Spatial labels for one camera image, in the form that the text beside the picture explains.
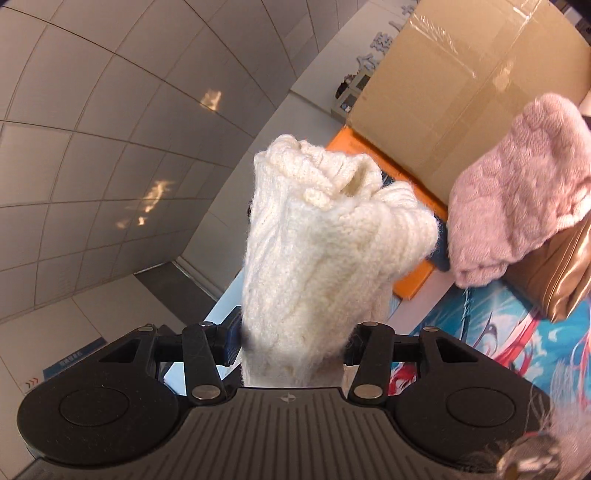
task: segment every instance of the metal screw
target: metal screw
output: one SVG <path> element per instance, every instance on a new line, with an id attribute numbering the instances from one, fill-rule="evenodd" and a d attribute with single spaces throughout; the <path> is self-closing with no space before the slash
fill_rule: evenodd
<path id="1" fill-rule="evenodd" d="M 221 390 L 215 385 L 199 385 L 195 387 L 191 394 L 198 400 L 213 400 L 220 396 Z"/>
<path id="2" fill-rule="evenodd" d="M 355 393 L 355 395 L 357 395 L 359 398 L 370 400 L 372 398 L 381 397 L 384 391 L 377 385 L 371 385 L 366 383 L 363 385 L 359 385 L 358 387 L 355 387 L 353 393 Z"/>

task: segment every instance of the white knitted sock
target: white knitted sock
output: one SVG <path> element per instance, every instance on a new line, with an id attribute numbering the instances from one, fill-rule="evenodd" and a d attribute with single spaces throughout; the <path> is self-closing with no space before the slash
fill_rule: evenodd
<path id="1" fill-rule="evenodd" d="M 254 164 L 244 384 L 340 385 L 353 328 L 386 320 L 393 280 L 430 253 L 437 222 L 409 184 L 381 189 L 380 169 L 365 154 L 282 135 Z"/>

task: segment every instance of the cable knit texture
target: cable knit texture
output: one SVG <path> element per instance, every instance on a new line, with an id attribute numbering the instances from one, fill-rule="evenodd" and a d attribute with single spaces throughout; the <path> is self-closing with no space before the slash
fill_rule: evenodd
<path id="1" fill-rule="evenodd" d="M 457 178 L 447 221 L 460 288 L 500 278 L 591 208 L 591 134 L 569 100 L 529 103 L 490 152 Z"/>
<path id="2" fill-rule="evenodd" d="M 394 278 L 430 253 L 437 222 L 407 183 L 381 189 L 380 169 L 365 154 L 282 135 L 254 165 L 244 384 L 341 385 L 353 328 L 385 321 Z"/>

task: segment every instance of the orange tray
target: orange tray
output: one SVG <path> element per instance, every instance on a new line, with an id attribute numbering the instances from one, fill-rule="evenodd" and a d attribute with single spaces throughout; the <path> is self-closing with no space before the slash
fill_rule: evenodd
<path id="1" fill-rule="evenodd" d="M 344 152 L 349 155 L 366 153 L 394 180 L 409 182 L 413 186 L 417 199 L 429 207 L 440 219 L 447 221 L 447 208 L 444 204 L 431 195 L 424 186 L 396 165 L 390 158 L 356 135 L 349 127 L 343 127 L 330 141 L 326 149 Z M 423 260 L 406 277 L 396 281 L 392 291 L 403 300 L 410 300 L 417 294 L 433 270 L 435 270 L 435 266 L 427 260 Z"/>

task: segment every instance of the brown leather bag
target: brown leather bag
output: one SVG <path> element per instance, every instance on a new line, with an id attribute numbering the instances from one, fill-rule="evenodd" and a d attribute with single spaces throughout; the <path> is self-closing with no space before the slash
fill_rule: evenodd
<path id="1" fill-rule="evenodd" d="M 504 279 L 551 322 L 566 319 L 591 290 L 591 212 L 510 265 Z"/>

